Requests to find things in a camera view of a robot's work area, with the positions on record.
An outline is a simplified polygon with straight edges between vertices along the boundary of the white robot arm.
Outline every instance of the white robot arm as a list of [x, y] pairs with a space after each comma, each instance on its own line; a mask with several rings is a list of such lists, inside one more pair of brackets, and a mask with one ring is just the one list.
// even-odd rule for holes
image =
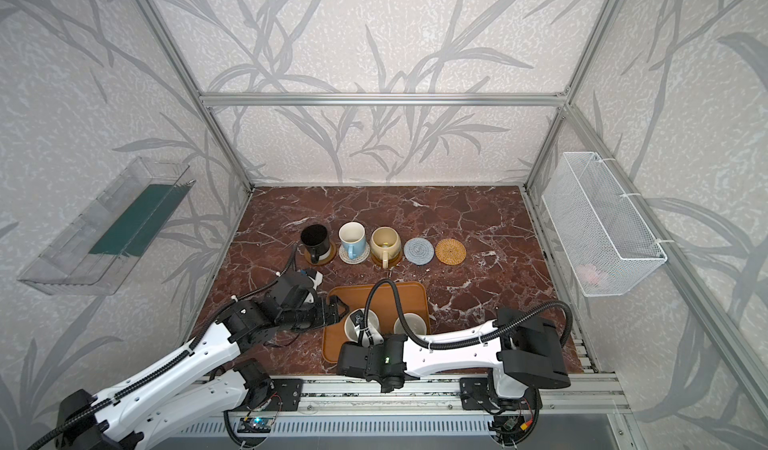
[[[321, 274], [313, 271], [284, 272], [263, 302], [232, 302], [206, 321], [202, 334], [131, 378], [94, 396], [85, 390], [73, 393], [60, 405], [59, 427], [30, 450], [56, 437], [59, 449], [144, 450], [212, 413], [265, 405], [274, 384], [255, 360], [206, 385], [190, 384], [253, 345], [268, 342], [277, 330], [302, 332], [341, 321], [349, 309], [340, 313], [343, 302], [321, 301], [316, 292], [321, 281]], [[379, 282], [369, 300], [384, 282], [389, 281]], [[396, 285], [390, 284], [402, 315]], [[490, 368], [494, 397], [502, 400], [521, 398], [528, 387], [570, 386], [560, 348], [564, 339], [558, 340], [550, 321], [533, 317], [540, 311], [500, 309], [496, 320], [437, 335], [418, 336], [406, 324], [407, 335], [388, 336], [380, 344], [346, 342], [337, 373], [376, 380], [382, 392], [390, 392], [405, 380], [444, 370]], [[566, 316], [570, 321], [570, 309]]]

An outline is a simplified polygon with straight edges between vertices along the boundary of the orange woven coaster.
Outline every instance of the orange woven coaster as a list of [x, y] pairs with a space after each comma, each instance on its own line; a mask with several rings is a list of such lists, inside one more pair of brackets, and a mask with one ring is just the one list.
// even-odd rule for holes
[[438, 242], [435, 247], [435, 255], [437, 255], [437, 260], [447, 265], [458, 265], [467, 257], [467, 251], [458, 240], [446, 238]]

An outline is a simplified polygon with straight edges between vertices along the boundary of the green strip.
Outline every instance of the green strip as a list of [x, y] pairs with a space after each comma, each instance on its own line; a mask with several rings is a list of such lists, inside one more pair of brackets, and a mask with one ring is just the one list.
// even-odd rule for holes
[[89, 253], [142, 256], [191, 186], [147, 186]]

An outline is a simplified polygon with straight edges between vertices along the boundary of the beige mug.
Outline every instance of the beige mug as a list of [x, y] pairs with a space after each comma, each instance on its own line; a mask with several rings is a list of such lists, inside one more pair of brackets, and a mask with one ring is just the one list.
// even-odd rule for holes
[[382, 262], [383, 268], [389, 266], [390, 260], [397, 258], [401, 247], [400, 235], [389, 226], [380, 226], [371, 234], [371, 253]]

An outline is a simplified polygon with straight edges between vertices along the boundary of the coaster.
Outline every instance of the coaster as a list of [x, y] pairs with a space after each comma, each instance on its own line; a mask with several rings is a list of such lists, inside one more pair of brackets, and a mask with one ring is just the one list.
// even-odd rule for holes
[[420, 236], [408, 240], [402, 248], [402, 252], [406, 254], [408, 262], [417, 265], [426, 265], [435, 256], [435, 248], [429, 243], [429, 240]]
[[[389, 259], [389, 263], [387, 263], [387, 269], [389, 270], [390, 268], [400, 263], [400, 260], [402, 260], [402, 252], [398, 253], [394, 259], [391, 259], [391, 258]], [[378, 265], [378, 266], [384, 265], [384, 263], [381, 262], [379, 257], [374, 255], [373, 252], [371, 252], [371, 262], [373, 262], [375, 265]]]
[[349, 263], [350, 265], [357, 265], [358, 263], [363, 263], [366, 260], [368, 260], [368, 255], [371, 254], [371, 246], [366, 242], [366, 249], [362, 251], [362, 254], [358, 256], [355, 259], [350, 258], [350, 254], [348, 252], [344, 251], [344, 246], [341, 247], [341, 250], [339, 251], [339, 258], [344, 261], [344, 263]]
[[453, 238], [440, 240], [435, 248], [437, 260], [447, 265], [458, 265], [467, 257], [467, 250], [461, 242]]
[[306, 260], [307, 263], [314, 266], [323, 266], [331, 263], [334, 258], [336, 258], [336, 244], [331, 242], [331, 254], [325, 259], [321, 260], [318, 263], [312, 263], [312, 257], [310, 256], [310, 253], [306, 251], [306, 248], [302, 252], [304, 254], [304, 260]]

